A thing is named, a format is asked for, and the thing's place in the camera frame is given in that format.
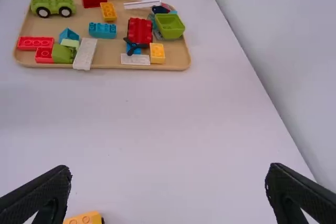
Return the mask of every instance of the green toy car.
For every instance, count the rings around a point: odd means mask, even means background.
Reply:
[[[41,18],[48,18],[51,14],[68,18],[76,13],[73,0],[31,0],[30,9]]]

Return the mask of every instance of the white lego brick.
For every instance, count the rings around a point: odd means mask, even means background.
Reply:
[[[161,5],[161,0],[145,0],[139,2],[124,3],[125,9],[138,9]]]
[[[149,55],[131,55],[121,54],[121,64],[123,65],[145,65],[151,64]]]
[[[82,38],[76,57],[72,63],[73,69],[90,70],[94,51],[96,50],[97,39]]]

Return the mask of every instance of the beige tray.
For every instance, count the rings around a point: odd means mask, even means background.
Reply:
[[[22,25],[19,36],[54,37],[58,42],[59,34],[69,27],[79,36],[90,38],[88,32],[89,22],[104,22],[101,9],[84,9],[81,0],[74,0],[77,12],[70,18],[62,18],[52,15],[49,18],[40,18],[34,15],[30,9],[27,11],[25,21]],[[118,19],[114,22],[117,25],[117,37],[115,39],[98,39],[96,53],[94,54],[92,68],[123,68],[123,69],[156,69],[156,70],[185,70],[191,64],[190,54],[182,37],[179,40],[163,41],[157,40],[153,35],[153,42],[162,43],[166,56],[165,64],[150,66],[122,65],[120,54],[126,52],[126,43],[123,37],[127,35],[128,20],[130,17],[147,18],[151,13],[150,8],[125,10],[123,3],[137,0],[108,0],[112,2],[117,12]],[[149,49],[143,49],[142,54],[149,55]],[[72,64],[42,64],[35,62],[34,51],[21,51],[14,48],[15,60],[25,67],[36,68],[72,68]]]

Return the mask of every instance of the lime green bucket piece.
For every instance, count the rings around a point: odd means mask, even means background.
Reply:
[[[177,14],[155,14],[155,22],[165,39],[178,39],[185,30],[185,26]]]

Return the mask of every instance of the white table surface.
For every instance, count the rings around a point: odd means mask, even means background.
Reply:
[[[29,1],[0,0],[0,195],[65,164],[67,216],[276,223],[269,164],[312,178],[215,0],[162,0],[187,27],[183,72],[24,68],[12,50]]]

